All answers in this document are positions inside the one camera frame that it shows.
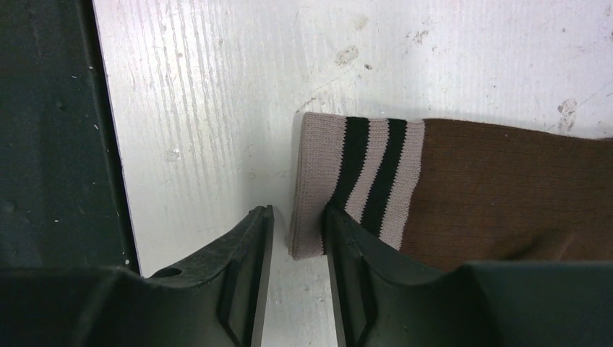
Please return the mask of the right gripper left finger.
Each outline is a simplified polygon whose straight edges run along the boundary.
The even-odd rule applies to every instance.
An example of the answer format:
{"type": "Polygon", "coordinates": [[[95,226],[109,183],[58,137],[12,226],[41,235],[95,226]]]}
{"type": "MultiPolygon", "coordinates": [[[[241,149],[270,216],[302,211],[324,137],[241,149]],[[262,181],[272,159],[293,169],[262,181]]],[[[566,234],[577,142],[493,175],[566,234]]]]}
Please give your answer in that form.
{"type": "Polygon", "coordinates": [[[3,346],[260,346],[271,207],[149,278],[122,267],[5,268],[3,346]]]}

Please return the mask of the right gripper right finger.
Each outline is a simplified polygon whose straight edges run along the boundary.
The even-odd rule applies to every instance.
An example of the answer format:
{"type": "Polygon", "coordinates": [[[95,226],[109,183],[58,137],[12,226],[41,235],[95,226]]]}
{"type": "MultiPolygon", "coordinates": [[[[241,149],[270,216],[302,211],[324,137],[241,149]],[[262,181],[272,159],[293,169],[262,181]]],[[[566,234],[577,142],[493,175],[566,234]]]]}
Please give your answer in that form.
{"type": "Polygon", "coordinates": [[[332,205],[323,214],[340,346],[610,346],[609,262],[412,260],[332,205]]]}

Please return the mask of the brown striped sock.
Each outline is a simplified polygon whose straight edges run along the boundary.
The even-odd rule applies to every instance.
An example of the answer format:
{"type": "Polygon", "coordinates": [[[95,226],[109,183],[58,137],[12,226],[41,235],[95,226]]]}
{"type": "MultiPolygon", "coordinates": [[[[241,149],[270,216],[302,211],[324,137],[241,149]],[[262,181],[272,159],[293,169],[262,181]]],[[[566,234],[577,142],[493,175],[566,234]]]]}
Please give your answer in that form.
{"type": "Polygon", "coordinates": [[[306,113],[289,252],[325,253],[333,205],[439,270],[612,259],[612,140],[452,119],[306,113]]]}

